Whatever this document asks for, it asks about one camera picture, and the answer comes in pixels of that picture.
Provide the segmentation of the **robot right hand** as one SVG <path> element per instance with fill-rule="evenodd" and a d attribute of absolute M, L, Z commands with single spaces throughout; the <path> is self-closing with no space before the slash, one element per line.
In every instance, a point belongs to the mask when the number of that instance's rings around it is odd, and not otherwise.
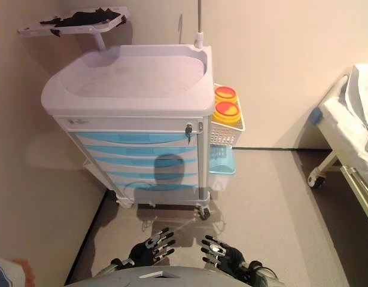
<path fill-rule="evenodd" d="M 204 262 L 233 277 L 238 277 L 248 270 L 248 264 L 240 250 L 210 235 L 206 235 L 201 243 L 200 250 L 205 254 L 202 258 Z"/>

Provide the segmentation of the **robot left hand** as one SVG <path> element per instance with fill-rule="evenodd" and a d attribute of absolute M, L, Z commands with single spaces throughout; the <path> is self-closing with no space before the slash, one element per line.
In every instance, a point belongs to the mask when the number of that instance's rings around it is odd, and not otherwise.
<path fill-rule="evenodd" d="M 145 241 L 136 244 L 130 251 L 129 259 L 134 267 L 152 266 L 175 252 L 174 232 L 168 227 L 157 231 Z"/>

